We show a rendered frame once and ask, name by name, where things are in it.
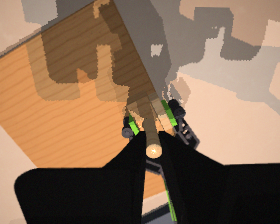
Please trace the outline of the light brown wooden board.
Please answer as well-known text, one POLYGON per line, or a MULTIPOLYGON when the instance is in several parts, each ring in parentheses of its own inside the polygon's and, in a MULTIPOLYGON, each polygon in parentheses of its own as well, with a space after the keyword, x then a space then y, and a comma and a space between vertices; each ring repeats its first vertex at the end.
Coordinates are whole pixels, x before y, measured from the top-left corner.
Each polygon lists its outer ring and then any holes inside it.
POLYGON ((94 0, 0 58, 0 125, 37 168, 103 167, 143 90, 156 92, 114 0, 94 0))

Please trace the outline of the black spring clamp with green grips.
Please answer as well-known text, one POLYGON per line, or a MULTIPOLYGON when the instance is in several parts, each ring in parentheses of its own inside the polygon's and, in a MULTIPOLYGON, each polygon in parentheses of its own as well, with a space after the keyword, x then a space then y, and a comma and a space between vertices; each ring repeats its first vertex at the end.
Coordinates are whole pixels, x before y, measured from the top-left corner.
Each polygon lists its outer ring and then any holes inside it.
MULTIPOLYGON (((200 144, 200 140, 198 139, 198 137, 195 135, 193 130, 190 128, 190 126, 187 124, 187 122, 184 119, 184 117, 186 115, 185 109, 183 107, 179 106, 179 102, 176 99, 171 99, 168 102, 168 104, 165 101, 165 99, 162 100, 161 102, 162 102, 162 105, 167 113, 167 116, 168 116, 172 126, 174 126, 174 128, 177 132, 175 135, 175 138, 179 139, 180 141, 184 142, 187 145, 189 144, 190 147, 192 147, 193 149, 196 150, 198 145, 200 144), (184 126, 182 125, 182 123, 184 123, 184 126), (185 134, 183 134, 184 131, 186 131, 185 134)), ((134 119, 132 118, 130 112, 129 112, 129 116, 127 116, 123 119, 123 125, 124 125, 124 127, 122 128, 121 134, 124 138, 129 138, 129 142, 130 142, 134 138, 134 136, 140 131, 138 129, 134 119)), ((162 176, 162 178, 164 180, 166 193, 167 193, 167 198, 168 198, 168 202, 169 202, 172 220, 174 221, 174 224, 177 224, 175 214, 174 214, 174 209, 173 209, 172 202, 171 202, 170 195, 169 195, 169 191, 168 191, 165 177, 163 174, 163 170, 161 167, 160 156, 158 158, 150 158, 146 154, 146 162, 147 162, 146 171, 162 176)))

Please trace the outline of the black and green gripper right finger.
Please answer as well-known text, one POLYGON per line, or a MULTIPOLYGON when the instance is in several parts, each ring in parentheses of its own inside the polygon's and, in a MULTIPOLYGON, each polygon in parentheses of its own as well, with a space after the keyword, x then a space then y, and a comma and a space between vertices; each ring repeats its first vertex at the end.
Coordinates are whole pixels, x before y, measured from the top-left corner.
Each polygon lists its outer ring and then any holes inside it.
POLYGON ((280 193, 280 163, 224 165, 165 131, 158 136, 177 224, 228 224, 238 197, 280 193))

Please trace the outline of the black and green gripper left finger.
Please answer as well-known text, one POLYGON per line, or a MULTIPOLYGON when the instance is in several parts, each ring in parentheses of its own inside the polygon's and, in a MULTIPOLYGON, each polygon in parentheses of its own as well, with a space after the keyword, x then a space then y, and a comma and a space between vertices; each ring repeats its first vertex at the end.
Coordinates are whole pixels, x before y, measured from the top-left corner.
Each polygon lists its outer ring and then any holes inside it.
POLYGON ((14 192, 26 223, 35 216, 114 216, 141 224, 146 132, 103 167, 35 168, 22 173, 14 192))

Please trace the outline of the dark grey shallow tray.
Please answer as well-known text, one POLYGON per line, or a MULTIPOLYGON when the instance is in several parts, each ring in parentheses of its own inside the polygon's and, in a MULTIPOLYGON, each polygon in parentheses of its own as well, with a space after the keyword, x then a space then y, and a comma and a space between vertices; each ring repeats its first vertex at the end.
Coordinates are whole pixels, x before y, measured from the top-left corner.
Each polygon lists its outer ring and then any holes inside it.
POLYGON ((141 224, 174 224, 169 204, 143 216, 141 224))

